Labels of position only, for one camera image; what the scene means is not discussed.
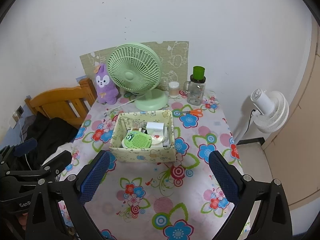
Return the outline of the green perforated plastic case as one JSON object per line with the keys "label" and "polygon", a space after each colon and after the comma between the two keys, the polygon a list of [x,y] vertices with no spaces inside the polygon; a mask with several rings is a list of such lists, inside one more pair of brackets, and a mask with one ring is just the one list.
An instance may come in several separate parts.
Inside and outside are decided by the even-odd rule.
{"label": "green perforated plastic case", "polygon": [[128,132],[126,137],[129,141],[129,148],[137,149],[137,148],[150,148],[151,147],[151,137],[148,134],[142,132]]}

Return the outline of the round cream bear case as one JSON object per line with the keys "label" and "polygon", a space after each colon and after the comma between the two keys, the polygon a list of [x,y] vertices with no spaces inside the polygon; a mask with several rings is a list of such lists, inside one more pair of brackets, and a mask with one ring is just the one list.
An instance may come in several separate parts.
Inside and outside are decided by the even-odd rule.
{"label": "round cream bear case", "polygon": [[164,141],[164,136],[162,135],[150,135],[150,137],[152,146],[161,145]]}

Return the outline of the white 45W power adapter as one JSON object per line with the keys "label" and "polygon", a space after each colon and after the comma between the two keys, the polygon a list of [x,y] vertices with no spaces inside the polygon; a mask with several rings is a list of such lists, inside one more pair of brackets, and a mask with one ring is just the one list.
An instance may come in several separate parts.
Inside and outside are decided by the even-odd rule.
{"label": "white 45W power adapter", "polygon": [[146,131],[149,135],[164,135],[164,124],[162,122],[147,122]]}

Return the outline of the white rounded earbuds case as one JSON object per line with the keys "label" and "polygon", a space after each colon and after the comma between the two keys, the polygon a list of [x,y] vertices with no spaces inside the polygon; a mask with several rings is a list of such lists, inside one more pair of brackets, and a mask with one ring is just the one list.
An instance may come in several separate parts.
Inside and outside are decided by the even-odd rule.
{"label": "white rounded earbuds case", "polygon": [[123,139],[122,141],[121,141],[121,145],[122,145],[122,147],[123,148],[129,148],[129,141],[127,140],[127,139]]}

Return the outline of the small white charger block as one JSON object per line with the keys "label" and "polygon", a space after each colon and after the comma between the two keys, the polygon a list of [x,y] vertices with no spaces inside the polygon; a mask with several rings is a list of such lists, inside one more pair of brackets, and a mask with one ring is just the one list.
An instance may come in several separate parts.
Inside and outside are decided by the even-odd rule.
{"label": "small white charger block", "polygon": [[167,126],[164,127],[164,135],[162,141],[163,147],[168,147],[170,144],[170,132]]}

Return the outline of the green cartoon storage box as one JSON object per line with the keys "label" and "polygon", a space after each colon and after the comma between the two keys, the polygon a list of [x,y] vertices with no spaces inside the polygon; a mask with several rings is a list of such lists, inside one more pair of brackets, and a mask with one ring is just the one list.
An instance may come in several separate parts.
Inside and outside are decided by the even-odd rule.
{"label": "green cartoon storage box", "polygon": [[172,112],[120,113],[110,141],[110,151],[123,162],[175,162]]}

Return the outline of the wooden chair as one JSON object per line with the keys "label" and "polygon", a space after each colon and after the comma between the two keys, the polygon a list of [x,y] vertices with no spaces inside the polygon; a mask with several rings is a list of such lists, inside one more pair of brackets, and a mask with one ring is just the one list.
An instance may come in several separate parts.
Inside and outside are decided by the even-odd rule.
{"label": "wooden chair", "polygon": [[79,81],[75,87],[48,90],[25,103],[33,114],[42,113],[49,119],[61,118],[79,128],[97,99],[93,82],[89,78]]}

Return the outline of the purple plush toy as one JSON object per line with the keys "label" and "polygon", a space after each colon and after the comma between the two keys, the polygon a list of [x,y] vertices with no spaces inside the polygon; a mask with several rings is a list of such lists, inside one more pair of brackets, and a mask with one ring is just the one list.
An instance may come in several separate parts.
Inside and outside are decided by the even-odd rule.
{"label": "purple plush toy", "polygon": [[95,69],[95,84],[97,100],[101,104],[114,105],[119,91],[116,84],[109,77],[106,64],[102,63]]}

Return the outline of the white floor fan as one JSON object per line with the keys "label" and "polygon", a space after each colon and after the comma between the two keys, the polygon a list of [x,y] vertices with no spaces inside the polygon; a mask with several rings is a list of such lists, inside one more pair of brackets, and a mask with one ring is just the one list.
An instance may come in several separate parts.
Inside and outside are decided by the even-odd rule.
{"label": "white floor fan", "polygon": [[260,88],[250,96],[254,105],[247,124],[237,133],[234,142],[237,144],[254,124],[264,134],[271,134],[282,128],[289,116],[289,103],[279,91],[267,92]]}

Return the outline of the green desk fan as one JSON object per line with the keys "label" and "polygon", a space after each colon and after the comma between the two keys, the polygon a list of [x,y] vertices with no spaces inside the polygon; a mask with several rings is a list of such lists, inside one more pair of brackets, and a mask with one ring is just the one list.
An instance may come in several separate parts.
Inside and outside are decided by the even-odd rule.
{"label": "green desk fan", "polygon": [[168,96],[158,89],[162,63],[158,55],[141,43],[127,43],[111,53],[107,71],[112,81],[127,92],[136,94],[140,111],[156,111],[168,103]]}

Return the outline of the cotton swab container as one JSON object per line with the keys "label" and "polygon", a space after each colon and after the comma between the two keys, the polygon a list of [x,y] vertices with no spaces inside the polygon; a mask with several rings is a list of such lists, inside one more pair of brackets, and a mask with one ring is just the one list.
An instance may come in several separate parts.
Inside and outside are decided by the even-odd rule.
{"label": "cotton swab container", "polygon": [[179,96],[180,84],[177,81],[171,81],[168,83],[169,96],[171,98],[177,98]]}

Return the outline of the glass mason jar mug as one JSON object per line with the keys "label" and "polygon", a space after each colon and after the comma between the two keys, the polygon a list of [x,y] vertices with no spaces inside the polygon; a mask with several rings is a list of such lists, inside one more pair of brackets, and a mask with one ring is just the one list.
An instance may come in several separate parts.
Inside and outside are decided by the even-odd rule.
{"label": "glass mason jar mug", "polygon": [[184,83],[183,90],[187,94],[187,102],[191,105],[200,106],[202,103],[206,86],[204,72],[204,67],[194,66],[189,81],[185,81]]}

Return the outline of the orange handled scissors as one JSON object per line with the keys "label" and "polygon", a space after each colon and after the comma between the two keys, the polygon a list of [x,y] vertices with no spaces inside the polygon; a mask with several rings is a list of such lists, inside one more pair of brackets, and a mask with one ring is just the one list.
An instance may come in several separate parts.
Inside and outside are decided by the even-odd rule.
{"label": "orange handled scissors", "polygon": [[191,114],[194,115],[198,118],[203,117],[203,111],[202,109],[193,109],[193,110],[189,110],[189,111],[181,111],[181,113],[183,114]]}

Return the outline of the beige cartoon wall mat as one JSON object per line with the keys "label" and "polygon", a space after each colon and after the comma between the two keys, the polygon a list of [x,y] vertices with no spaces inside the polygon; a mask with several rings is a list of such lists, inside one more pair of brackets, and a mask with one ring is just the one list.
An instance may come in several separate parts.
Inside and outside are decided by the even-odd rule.
{"label": "beige cartoon wall mat", "polygon": [[[169,83],[176,81],[183,87],[187,81],[188,74],[188,41],[163,41],[144,42],[144,45],[151,48],[162,62],[161,81],[158,88],[168,90]],[[87,77],[92,81],[95,80],[95,72],[97,66],[108,62],[111,53],[115,50],[114,47],[94,51],[80,56],[82,67]]]}

